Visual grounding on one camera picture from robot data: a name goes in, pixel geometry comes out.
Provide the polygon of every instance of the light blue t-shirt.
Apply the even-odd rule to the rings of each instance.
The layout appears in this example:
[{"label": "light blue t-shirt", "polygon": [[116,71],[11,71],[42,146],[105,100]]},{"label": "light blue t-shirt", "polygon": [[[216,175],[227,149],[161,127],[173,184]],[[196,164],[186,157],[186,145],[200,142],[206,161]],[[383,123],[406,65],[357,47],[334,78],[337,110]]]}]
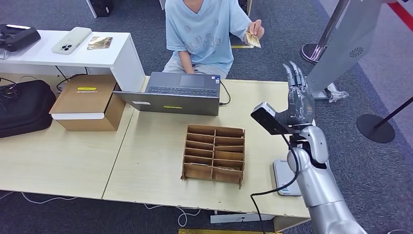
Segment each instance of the light blue t-shirt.
[{"label": "light blue t-shirt", "polygon": [[251,22],[237,0],[204,0],[194,13],[183,0],[167,0],[165,4],[167,49],[188,51],[192,64],[217,66],[228,74],[234,57],[229,33],[244,40]]}]

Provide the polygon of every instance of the robot finger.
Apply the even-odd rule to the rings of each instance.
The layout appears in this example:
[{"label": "robot finger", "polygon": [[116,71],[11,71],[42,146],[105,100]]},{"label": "robot finger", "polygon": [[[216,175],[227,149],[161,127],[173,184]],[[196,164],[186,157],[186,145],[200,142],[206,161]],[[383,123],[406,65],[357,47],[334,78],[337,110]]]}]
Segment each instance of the robot finger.
[{"label": "robot finger", "polygon": [[289,87],[295,86],[296,83],[295,83],[295,81],[294,81],[294,79],[293,79],[293,75],[292,75],[292,73],[291,73],[290,67],[287,66],[285,63],[283,63],[282,65],[284,66],[285,71],[287,72],[287,82],[288,82],[288,86],[289,86]]},{"label": "robot finger", "polygon": [[302,86],[307,86],[307,81],[305,80],[304,76],[302,75],[301,69],[298,68],[298,76],[300,78],[299,83],[301,83]]},{"label": "robot finger", "polygon": [[297,65],[293,62],[290,61],[290,64],[293,66],[294,69],[294,75],[293,78],[295,80],[295,83],[298,85],[301,85],[301,83],[299,82],[299,76],[298,76],[298,69],[297,69]]}]

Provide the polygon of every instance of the laptop keyboard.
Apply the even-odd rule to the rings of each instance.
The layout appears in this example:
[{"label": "laptop keyboard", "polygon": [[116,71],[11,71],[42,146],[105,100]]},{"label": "laptop keyboard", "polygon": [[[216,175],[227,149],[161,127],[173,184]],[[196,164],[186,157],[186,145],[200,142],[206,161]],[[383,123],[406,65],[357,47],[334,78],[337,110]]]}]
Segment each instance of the laptop keyboard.
[{"label": "laptop keyboard", "polygon": [[162,86],[149,86],[148,93],[216,96],[217,90],[216,89],[194,89],[194,88],[173,88],[173,87],[162,87]]}]

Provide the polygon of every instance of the robotic arm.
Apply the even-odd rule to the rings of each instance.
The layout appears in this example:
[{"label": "robotic arm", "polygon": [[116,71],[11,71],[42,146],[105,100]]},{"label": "robotic arm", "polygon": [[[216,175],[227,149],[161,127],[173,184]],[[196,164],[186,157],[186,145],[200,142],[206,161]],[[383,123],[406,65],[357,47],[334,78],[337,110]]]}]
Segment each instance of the robotic arm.
[{"label": "robotic arm", "polygon": [[348,209],[328,162],[325,135],[313,126],[314,100],[301,69],[290,62],[287,71],[288,109],[277,113],[267,102],[251,116],[271,135],[291,134],[287,161],[297,174],[297,183],[317,234],[366,234]]}]

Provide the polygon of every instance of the cardboard divider organizer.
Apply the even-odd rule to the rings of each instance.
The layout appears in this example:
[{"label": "cardboard divider organizer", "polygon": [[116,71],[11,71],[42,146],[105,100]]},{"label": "cardboard divider organizer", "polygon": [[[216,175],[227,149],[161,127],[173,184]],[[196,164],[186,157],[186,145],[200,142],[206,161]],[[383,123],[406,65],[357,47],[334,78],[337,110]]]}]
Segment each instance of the cardboard divider organizer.
[{"label": "cardboard divider organizer", "polygon": [[244,159],[244,129],[188,125],[181,179],[237,183],[241,188]]}]

